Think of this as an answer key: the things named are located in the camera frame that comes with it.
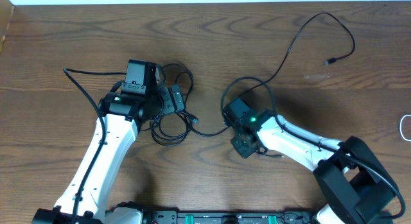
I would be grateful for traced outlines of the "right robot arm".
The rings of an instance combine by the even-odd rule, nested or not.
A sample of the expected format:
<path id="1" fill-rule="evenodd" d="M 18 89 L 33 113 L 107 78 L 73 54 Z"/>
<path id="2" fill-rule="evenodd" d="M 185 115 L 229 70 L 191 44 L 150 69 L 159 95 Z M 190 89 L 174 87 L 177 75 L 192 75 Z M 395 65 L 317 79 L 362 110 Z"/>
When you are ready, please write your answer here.
<path id="1" fill-rule="evenodd" d="M 271 110 L 257 112 L 236 98 L 222 110 L 236 135 L 231 144 L 241 157 L 277 151 L 309 169 L 327 204 L 314 223 L 392 223 L 385 211 L 398 186 L 361 139 L 328 139 L 288 122 Z"/>

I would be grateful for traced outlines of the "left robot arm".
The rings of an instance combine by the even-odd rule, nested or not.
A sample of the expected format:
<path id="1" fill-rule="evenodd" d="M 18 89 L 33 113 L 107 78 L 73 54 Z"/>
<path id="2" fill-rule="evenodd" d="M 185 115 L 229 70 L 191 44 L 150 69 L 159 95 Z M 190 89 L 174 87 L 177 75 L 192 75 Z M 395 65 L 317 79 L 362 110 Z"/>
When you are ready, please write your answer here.
<path id="1" fill-rule="evenodd" d="M 129 60 L 125 79 L 93 103 L 98 119 L 92 141 L 71 183 L 51 210 L 33 223 L 144 223 L 143 212 L 118 207 L 106 213 L 109 194 L 129 147 L 145 122 L 184 108 L 179 88 L 165 86 L 164 69 Z"/>

